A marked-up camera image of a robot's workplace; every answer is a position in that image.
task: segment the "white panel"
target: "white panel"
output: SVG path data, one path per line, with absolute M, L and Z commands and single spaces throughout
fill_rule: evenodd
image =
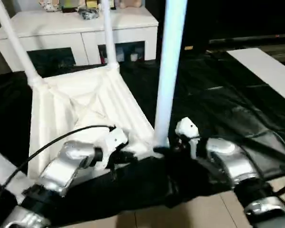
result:
M 285 66 L 258 48 L 228 51 L 285 98 Z
M 105 44 L 105 33 L 82 33 L 89 64 L 100 64 L 98 45 Z M 119 29 L 113 31 L 115 43 L 145 41 L 145 60 L 156 58 L 157 27 Z
M 88 65 L 80 33 L 20 38 L 26 51 L 71 48 L 77 66 Z M 9 40 L 0 40 L 0 52 L 13 72 L 24 70 Z

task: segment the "black fabric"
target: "black fabric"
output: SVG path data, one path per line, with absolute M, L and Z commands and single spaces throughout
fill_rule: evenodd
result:
M 60 69 L 43 77 L 88 68 Z M 152 125 L 159 68 L 155 61 L 121 64 L 121 75 Z M 16 166 L 29 153 L 31 100 L 23 72 L 0 76 L 0 152 Z M 171 139 L 176 123 L 185 116 L 201 136 L 239 144 L 266 180 L 285 175 L 285 99 L 231 56 L 204 55 L 180 62 Z M 226 190 L 210 183 L 203 168 L 183 157 L 142 160 L 118 172 L 115 181 L 107 174 L 72 189 L 54 224 L 106 218 L 150 205 L 173 206 Z M 87 205 L 93 211 L 86 210 Z

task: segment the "cabinet door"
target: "cabinet door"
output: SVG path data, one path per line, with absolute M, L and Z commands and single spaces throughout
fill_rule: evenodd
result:
M 99 46 L 105 44 L 105 32 L 85 32 L 82 33 L 82 38 L 89 64 L 101 64 Z M 144 59 L 151 60 L 156 58 L 157 27 L 114 30 L 113 38 L 116 44 L 144 41 Z
M 68 48 L 71 49 L 71 52 L 59 50 L 59 53 L 64 52 L 72 55 L 69 59 L 74 58 L 76 66 L 88 65 L 86 51 L 80 33 L 24 37 L 20 38 L 20 42 L 26 51 L 32 52 L 30 56 L 36 56 L 36 51 L 38 50 L 42 50 L 43 53 L 46 53 L 46 50 L 50 49 L 48 54 L 51 55 L 55 49 Z M 0 40 L 0 52 L 13 72 L 24 70 L 8 39 Z M 40 64 L 34 62 L 36 59 L 40 60 L 40 58 L 32 59 L 34 65 Z

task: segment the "white base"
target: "white base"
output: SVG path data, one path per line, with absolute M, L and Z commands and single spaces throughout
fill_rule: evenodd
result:
M 123 81 L 118 69 L 100 67 L 46 78 L 48 85 L 33 89 L 30 151 L 51 140 L 88 125 L 116 125 L 130 133 L 127 151 L 139 159 L 153 156 L 153 128 Z M 28 176 L 36 178 L 57 156 L 66 140 L 93 143 L 108 133 L 106 128 L 84 130 L 61 140 L 45 150 L 28 165 Z M 93 177 L 108 171 L 83 171 Z

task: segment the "white plastic frame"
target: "white plastic frame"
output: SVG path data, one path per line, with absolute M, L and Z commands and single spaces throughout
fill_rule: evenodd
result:
M 158 139 L 161 141 L 159 144 L 167 141 L 186 5 L 187 0 L 177 3 L 173 0 L 167 2 L 163 63 L 155 123 L 157 129 L 155 138 L 156 141 Z M 119 74 L 108 0 L 102 0 L 102 9 L 108 65 L 42 79 L 21 46 L 0 0 L 0 23 L 8 34 L 25 69 L 28 84 L 33 90 L 29 154 L 74 128 L 92 124 L 114 124 L 130 133 L 132 143 L 128 146 L 128 150 L 135 152 L 140 159 L 156 156 L 152 149 L 153 128 Z M 105 133 L 107 129 L 89 129 L 71 138 L 94 142 Z M 48 162 L 57 155 L 63 142 L 54 144 L 29 163 L 29 177 L 36 178 L 40 174 Z M 86 176 L 87 172 L 92 176 L 99 176 L 106 171 L 87 170 L 81 176 Z

